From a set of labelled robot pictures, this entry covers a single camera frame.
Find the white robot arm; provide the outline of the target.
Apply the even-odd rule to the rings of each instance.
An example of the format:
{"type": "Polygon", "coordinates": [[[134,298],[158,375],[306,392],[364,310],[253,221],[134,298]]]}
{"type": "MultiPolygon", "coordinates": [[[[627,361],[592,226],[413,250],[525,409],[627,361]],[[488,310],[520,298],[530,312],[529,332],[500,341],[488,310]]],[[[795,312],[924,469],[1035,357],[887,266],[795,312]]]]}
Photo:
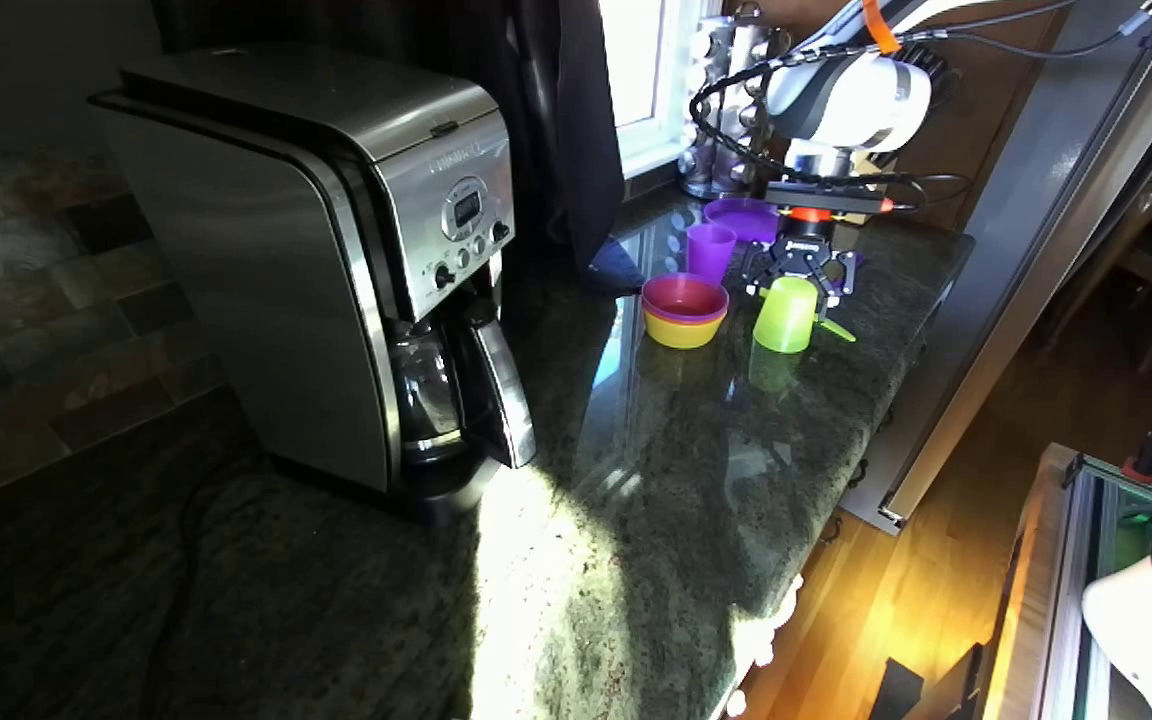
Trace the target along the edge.
{"type": "Polygon", "coordinates": [[[1117,48],[1152,51],[1152,0],[1126,0],[1104,28],[1057,48],[1023,48],[1005,28],[1064,11],[1073,0],[988,11],[988,0],[842,0],[808,39],[761,62],[761,116],[786,145],[763,198],[771,210],[832,226],[897,214],[913,177],[857,172],[857,158],[897,158],[933,116],[924,48],[980,46],[999,58],[1073,65],[1117,48]]]}

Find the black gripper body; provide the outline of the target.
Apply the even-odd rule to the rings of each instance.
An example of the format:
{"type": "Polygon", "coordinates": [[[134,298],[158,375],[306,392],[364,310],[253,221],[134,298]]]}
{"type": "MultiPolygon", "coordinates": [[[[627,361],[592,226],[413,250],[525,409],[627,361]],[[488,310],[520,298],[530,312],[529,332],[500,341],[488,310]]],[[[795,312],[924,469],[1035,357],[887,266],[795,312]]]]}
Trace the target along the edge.
{"type": "Polygon", "coordinates": [[[771,268],[781,277],[808,277],[832,285],[835,221],[863,214],[858,188],[777,181],[763,200],[781,216],[781,238],[771,240],[771,268]]]}

